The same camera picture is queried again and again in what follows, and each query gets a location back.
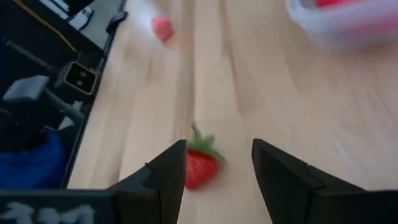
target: wooden table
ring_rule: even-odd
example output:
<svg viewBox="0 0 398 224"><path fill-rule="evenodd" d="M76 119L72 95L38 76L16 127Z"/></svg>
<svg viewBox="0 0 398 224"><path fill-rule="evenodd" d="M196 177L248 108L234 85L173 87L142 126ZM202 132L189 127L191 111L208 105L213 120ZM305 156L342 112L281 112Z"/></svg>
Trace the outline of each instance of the wooden table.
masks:
<svg viewBox="0 0 398 224"><path fill-rule="evenodd" d="M187 138L196 121L228 160L186 192L181 224L271 223L253 138L365 189L398 188L398 46L314 48L281 0L128 0L70 188L103 189ZM150 31L172 18L165 44Z"/></svg>

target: green strawberry stem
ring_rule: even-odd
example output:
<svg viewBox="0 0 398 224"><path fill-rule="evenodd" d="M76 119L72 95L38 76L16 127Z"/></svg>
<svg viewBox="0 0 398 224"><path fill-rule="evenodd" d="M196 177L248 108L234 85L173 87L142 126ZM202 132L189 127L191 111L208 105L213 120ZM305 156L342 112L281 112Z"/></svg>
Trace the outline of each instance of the green strawberry stem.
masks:
<svg viewBox="0 0 398 224"><path fill-rule="evenodd" d="M188 140L189 150L195 150L214 157L219 162L225 162L225 158L214 148L214 135L202 137L195 124L192 125L192 139Z"/></svg>

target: strawberry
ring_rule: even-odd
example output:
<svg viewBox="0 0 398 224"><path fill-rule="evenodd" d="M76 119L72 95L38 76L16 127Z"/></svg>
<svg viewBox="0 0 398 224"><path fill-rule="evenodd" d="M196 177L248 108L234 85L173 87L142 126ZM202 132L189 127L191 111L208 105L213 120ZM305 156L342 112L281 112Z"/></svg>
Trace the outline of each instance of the strawberry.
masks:
<svg viewBox="0 0 398 224"><path fill-rule="evenodd" d="M193 137L188 141L185 188L195 190L213 179L220 171L224 157L214 147L214 136L202 137L195 125Z"/></svg>
<svg viewBox="0 0 398 224"><path fill-rule="evenodd" d="M160 40L167 40L173 34L172 21L169 18L153 18L150 24L152 26L152 31Z"/></svg>
<svg viewBox="0 0 398 224"><path fill-rule="evenodd" d="M358 1L363 1L363 0L316 0L315 4L317 5L317 7L321 8L337 4L343 4L346 2L358 2Z"/></svg>

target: clear plastic box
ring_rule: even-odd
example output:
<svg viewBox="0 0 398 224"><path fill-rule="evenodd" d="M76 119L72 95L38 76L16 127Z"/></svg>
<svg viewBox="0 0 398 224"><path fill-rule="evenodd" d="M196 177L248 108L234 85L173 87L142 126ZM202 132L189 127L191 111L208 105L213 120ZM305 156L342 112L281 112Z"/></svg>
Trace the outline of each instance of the clear plastic box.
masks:
<svg viewBox="0 0 398 224"><path fill-rule="evenodd" d="M341 51L398 37L398 0L362 0L317 8L314 0L286 0L291 18L322 50Z"/></svg>

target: blue fabric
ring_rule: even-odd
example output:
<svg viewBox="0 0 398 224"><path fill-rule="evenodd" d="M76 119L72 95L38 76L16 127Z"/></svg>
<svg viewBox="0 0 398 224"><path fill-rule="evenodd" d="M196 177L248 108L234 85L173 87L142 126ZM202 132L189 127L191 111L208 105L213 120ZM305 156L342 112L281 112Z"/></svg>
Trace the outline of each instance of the blue fabric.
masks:
<svg viewBox="0 0 398 224"><path fill-rule="evenodd" d="M0 153L0 189L48 189L62 181L66 155L58 133L47 131L44 145L20 153Z"/></svg>

